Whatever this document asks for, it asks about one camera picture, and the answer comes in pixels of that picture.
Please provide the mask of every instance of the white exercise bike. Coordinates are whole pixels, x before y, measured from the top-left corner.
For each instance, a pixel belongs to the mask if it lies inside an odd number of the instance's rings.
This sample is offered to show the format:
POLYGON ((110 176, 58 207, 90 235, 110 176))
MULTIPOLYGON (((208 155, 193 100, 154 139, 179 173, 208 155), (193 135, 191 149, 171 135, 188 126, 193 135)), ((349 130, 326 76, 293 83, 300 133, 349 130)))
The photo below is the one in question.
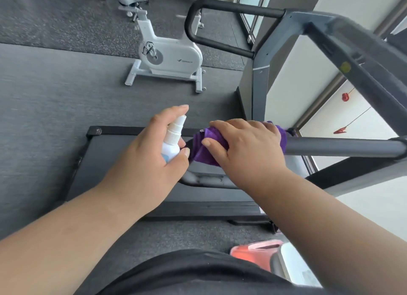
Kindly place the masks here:
MULTIPOLYGON (((147 19, 147 11, 142 10, 140 2, 146 0, 118 0, 120 10, 134 13, 138 29, 141 31, 143 40, 139 46, 140 59, 136 59, 126 79, 125 84, 131 86, 137 75, 154 76, 162 78, 195 81, 195 91, 201 93, 206 90, 202 87, 201 69, 202 53, 195 43, 186 36, 185 32, 181 39, 169 39, 158 37, 154 34, 153 27, 147 19)), ((201 15, 196 15, 192 24, 192 30, 196 34, 200 25, 201 15)))

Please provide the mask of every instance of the hand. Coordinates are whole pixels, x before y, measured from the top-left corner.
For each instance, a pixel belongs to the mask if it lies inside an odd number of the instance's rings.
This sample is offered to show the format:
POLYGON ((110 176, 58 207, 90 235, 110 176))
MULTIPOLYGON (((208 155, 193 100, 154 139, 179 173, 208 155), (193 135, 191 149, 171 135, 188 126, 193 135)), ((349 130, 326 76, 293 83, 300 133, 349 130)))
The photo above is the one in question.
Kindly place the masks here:
MULTIPOLYGON (((167 125, 187 111, 188 105, 173 106, 151 118, 97 189, 132 207, 141 215, 138 218, 160 205, 189 165, 188 148, 182 149, 168 164, 161 156, 167 125)), ((180 139, 178 145, 184 147, 185 142, 180 139)))
POLYGON ((210 125, 220 131, 229 149, 211 138, 203 139, 202 144, 232 182, 253 199, 264 185, 289 171, 280 148, 280 132, 272 123, 232 119, 210 125))

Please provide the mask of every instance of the purple microfiber towel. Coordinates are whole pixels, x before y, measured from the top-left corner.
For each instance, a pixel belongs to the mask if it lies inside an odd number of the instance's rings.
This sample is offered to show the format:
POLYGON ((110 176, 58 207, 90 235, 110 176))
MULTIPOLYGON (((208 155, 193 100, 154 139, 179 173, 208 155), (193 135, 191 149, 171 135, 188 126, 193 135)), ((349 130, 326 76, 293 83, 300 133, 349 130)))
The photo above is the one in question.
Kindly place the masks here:
MULTIPOLYGON (((278 131, 280 131, 281 134, 281 141, 280 141, 280 147, 282 149, 282 152, 285 153, 285 148, 287 146, 287 133, 286 131, 276 125, 278 128, 278 131)), ((192 149, 191 149, 191 155, 189 157, 190 161, 196 161, 196 162, 201 162, 209 165, 214 165, 214 166, 219 166, 219 164, 216 162, 212 154, 206 149, 205 146, 202 145, 202 140, 204 138, 212 138, 217 140, 226 150, 229 149, 229 144, 227 141, 223 138, 222 134, 219 132, 217 128, 214 127, 209 127, 206 129, 203 129, 196 133, 194 135, 194 139, 192 141, 192 149)))

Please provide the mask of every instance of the white spray bottle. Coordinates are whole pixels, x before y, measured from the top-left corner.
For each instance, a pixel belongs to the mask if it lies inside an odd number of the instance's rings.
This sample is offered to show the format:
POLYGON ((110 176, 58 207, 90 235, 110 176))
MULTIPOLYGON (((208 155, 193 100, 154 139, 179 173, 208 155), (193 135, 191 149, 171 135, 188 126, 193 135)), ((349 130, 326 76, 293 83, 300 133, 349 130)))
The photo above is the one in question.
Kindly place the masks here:
POLYGON ((167 133, 165 134, 161 150, 161 155, 167 163, 180 153, 178 141, 181 137, 181 130, 184 126, 185 119, 185 115, 179 116, 167 127, 167 133))

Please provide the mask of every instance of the blue label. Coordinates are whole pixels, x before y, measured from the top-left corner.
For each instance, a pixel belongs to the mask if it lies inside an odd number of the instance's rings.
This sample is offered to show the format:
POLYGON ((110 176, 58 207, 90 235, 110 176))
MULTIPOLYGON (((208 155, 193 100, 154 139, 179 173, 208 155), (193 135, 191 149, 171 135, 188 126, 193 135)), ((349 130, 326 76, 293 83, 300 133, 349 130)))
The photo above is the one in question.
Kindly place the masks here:
POLYGON ((164 158, 165 163, 168 163, 168 160, 170 159, 170 157, 168 155, 166 155, 166 154, 163 154, 163 153, 161 155, 164 158))

